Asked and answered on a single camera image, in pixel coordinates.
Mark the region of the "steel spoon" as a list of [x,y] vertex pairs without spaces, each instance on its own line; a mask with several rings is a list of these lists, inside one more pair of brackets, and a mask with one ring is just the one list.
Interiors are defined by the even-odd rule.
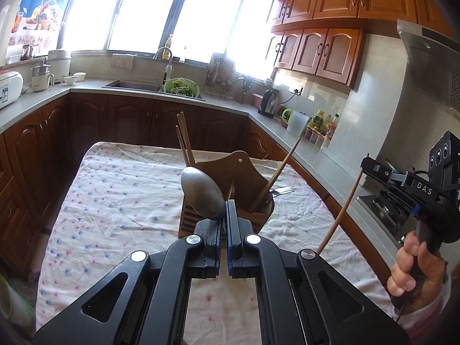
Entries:
[[186,167],[181,173],[183,207],[179,222],[179,237],[199,234],[209,238],[221,235],[225,201],[220,188],[205,172]]

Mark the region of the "green vegetable colander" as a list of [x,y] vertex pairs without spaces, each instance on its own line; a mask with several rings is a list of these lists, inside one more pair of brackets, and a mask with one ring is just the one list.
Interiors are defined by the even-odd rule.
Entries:
[[174,78],[164,84],[164,92],[196,98],[200,95],[200,88],[190,79]]

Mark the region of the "upper wooden cabinets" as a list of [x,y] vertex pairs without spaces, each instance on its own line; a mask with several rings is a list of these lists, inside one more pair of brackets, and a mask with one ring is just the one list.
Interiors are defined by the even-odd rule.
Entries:
[[396,37],[400,20],[455,38],[435,0],[272,0],[265,59],[353,87],[367,34]]

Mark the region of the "white round cooker pot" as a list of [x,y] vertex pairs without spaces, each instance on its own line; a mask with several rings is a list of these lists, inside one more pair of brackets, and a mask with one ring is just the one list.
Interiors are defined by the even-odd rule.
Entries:
[[50,50],[46,63],[51,66],[50,73],[55,77],[55,83],[63,83],[69,75],[72,56],[69,51],[63,49]]

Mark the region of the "fruit beach poster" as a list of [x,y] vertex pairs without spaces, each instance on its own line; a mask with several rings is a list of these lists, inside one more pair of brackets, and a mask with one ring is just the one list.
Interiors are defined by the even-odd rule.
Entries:
[[32,47],[32,55],[47,55],[56,49],[58,35],[69,0],[21,0],[8,38],[7,53],[21,53],[24,45]]

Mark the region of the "long bamboo chopstick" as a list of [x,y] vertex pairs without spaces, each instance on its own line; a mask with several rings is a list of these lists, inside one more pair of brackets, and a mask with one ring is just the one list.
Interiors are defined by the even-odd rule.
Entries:
[[178,126],[180,127],[180,130],[183,135],[183,140],[185,142],[185,148],[188,153],[190,166],[194,167],[196,165],[196,161],[195,161],[195,158],[192,152],[191,143],[189,140],[188,128],[187,128],[186,121],[185,121],[185,114],[183,111],[177,114],[177,121],[178,121]]

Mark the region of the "wooden utensil holder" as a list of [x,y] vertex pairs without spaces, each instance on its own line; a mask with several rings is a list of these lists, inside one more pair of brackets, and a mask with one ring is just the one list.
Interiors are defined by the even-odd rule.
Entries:
[[250,206],[268,181],[256,170],[248,154],[237,150],[222,158],[196,162],[195,167],[217,183],[225,200],[235,200],[238,216],[249,220],[253,231],[259,233],[272,215],[275,202],[270,199],[257,211],[250,212]]

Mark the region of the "steel range hood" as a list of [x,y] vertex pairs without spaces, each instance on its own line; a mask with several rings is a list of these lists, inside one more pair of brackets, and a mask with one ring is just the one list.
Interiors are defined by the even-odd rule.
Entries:
[[397,32],[417,88],[459,111],[459,43],[435,30],[399,20]]

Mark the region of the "white plastic jug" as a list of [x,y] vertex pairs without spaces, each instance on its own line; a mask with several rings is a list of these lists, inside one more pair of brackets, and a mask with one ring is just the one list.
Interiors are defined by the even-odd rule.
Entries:
[[309,120],[309,116],[299,111],[293,111],[288,120],[287,132],[296,138],[299,138],[304,134],[304,130],[306,129]]

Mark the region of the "white floral tablecloth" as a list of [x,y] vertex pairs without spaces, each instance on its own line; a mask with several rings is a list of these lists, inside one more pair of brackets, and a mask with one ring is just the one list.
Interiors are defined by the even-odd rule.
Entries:
[[[178,149],[121,143],[89,148],[47,242],[37,286],[37,329],[132,252],[161,252],[178,239],[184,167]],[[317,249],[334,217],[290,164],[275,182],[275,188],[285,186],[295,191],[275,198],[260,234],[290,252]],[[387,291],[341,228],[321,257],[392,318]],[[261,344],[259,325],[253,279],[232,279],[222,271],[216,279],[193,281],[187,344]]]

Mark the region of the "black electric kettle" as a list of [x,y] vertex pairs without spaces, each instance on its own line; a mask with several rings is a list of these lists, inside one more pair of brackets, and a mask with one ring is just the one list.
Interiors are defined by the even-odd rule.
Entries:
[[278,105],[279,91],[275,89],[269,89],[264,92],[257,112],[265,117],[273,118],[275,116],[275,109]]

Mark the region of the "small white blender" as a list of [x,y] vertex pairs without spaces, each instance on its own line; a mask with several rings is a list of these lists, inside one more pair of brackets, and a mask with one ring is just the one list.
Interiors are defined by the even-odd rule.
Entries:
[[55,83],[55,76],[51,73],[51,65],[43,64],[32,69],[31,85],[34,92],[47,90]]

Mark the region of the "carved brown chopstick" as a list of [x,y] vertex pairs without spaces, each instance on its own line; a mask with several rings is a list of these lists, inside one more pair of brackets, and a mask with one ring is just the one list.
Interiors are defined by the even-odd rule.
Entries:
[[346,211],[348,210],[348,207],[350,205],[350,202],[352,202],[353,200],[353,196],[354,194],[356,193],[356,189],[360,183],[360,180],[361,180],[361,177],[363,176],[363,167],[360,167],[359,169],[359,173],[356,177],[356,180],[345,200],[345,203],[343,205],[343,207],[341,208],[341,210],[339,211],[337,217],[335,218],[334,220],[334,223],[332,224],[331,228],[329,229],[329,231],[327,232],[325,238],[323,239],[323,241],[321,242],[320,246],[318,247],[317,249],[317,254],[320,255],[322,253],[322,251],[325,249],[325,247],[327,246],[329,240],[331,239],[331,237],[333,236],[334,232],[336,231],[336,229],[338,228],[338,226],[341,224],[342,222],[342,219],[346,213]]
[[295,144],[293,145],[293,147],[291,148],[291,150],[287,153],[287,155],[285,156],[285,158],[283,159],[283,161],[280,163],[280,165],[278,166],[277,170],[275,171],[275,173],[272,175],[272,177],[270,178],[270,180],[268,181],[268,183],[264,186],[264,188],[261,190],[261,192],[259,193],[259,195],[256,197],[256,199],[253,201],[253,203],[251,204],[251,206],[249,207],[249,212],[250,213],[254,213],[256,212],[260,205],[261,205],[261,202],[263,201],[263,199],[265,198],[265,196],[268,194],[268,192],[270,191],[271,187],[273,186],[273,184],[275,183],[275,181],[277,181],[277,178],[280,176],[281,172],[283,171],[284,167],[286,166],[287,162],[288,162],[288,159],[292,156],[292,154],[295,152],[297,146],[299,145],[300,141],[302,140],[302,137],[299,136],[299,138],[297,138],[297,141],[295,142]]

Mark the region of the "white rice cooker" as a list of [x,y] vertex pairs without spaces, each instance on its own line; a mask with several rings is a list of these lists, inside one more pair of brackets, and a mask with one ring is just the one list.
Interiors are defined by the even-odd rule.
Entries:
[[0,108],[15,102],[23,88],[23,77],[18,71],[2,70],[0,72]]

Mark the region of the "kitchen faucet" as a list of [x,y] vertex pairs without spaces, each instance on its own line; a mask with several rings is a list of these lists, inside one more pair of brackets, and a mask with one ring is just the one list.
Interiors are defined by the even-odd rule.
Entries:
[[166,63],[162,80],[162,84],[164,85],[169,81],[169,79],[171,79],[173,55],[171,49],[167,46],[159,47],[159,49],[154,54],[153,59],[157,60],[159,55],[161,55],[161,60]]

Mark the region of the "knife rack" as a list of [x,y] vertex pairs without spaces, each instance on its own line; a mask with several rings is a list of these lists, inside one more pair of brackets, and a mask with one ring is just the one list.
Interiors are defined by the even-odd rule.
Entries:
[[236,81],[235,63],[226,54],[213,53],[207,66],[204,85],[221,94],[230,92]]

